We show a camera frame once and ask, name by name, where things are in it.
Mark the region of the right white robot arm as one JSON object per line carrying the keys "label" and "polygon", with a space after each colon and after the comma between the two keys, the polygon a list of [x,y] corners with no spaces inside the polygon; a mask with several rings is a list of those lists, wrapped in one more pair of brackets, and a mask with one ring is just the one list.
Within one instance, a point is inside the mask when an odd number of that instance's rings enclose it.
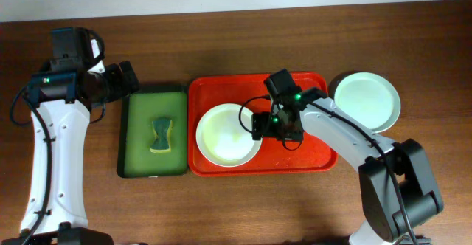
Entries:
{"label": "right white robot arm", "polygon": [[344,244],[418,244],[414,227],[444,209],[426,151],[413,140],[396,142],[369,130],[318,88],[271,91],[267,112],[251,117],[255,140],[302,143],[320,139],[358,173],[365,222]]}

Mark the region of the cream white plate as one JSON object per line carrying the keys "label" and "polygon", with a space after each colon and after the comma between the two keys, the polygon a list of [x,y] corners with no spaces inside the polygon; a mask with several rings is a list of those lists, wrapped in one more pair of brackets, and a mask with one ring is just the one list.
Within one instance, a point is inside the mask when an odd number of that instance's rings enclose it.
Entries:
{"label": "cream white plate", "polygon": [[199,151],[206,160],[223,168],[250,162],[262,142],[245,130],[253,112],[239,104],[224,103],[208,110],[195,131]]}

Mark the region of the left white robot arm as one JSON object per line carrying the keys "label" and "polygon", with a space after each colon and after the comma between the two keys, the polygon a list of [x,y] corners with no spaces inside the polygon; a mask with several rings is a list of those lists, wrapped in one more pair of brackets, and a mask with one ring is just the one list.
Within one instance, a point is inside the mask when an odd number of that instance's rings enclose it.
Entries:
{"label": "left white robot arm", "polygon": [[32,181],[17,238],[4,244],[112,244],[88,227],[83,151],[91,109],[139,90],[129,61],[62,68],[32,76],[24,89],[35,131]]}

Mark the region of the yellow green sponge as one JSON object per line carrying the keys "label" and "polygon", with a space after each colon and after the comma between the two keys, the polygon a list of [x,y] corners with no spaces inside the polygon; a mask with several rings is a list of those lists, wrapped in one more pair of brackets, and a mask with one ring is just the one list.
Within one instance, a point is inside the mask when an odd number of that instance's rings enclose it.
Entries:
{"label": "yellow green sponge", "polygon": [[152,153],[171,152],[170,134],[173,130],[173,121],[167,117],[160,117],[152,122],[154,141],[150,146]]}

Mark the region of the mint green plate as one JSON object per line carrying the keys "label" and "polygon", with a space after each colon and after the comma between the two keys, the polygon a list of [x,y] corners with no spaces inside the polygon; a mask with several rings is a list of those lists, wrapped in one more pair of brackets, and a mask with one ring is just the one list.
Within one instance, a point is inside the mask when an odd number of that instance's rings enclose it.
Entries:
{"label": "mint green plate", "polygon": [[401,111],[396,88],[371,72],[351,72],[331,82],[330,96],[354,120],[374,132],[391,128]]}

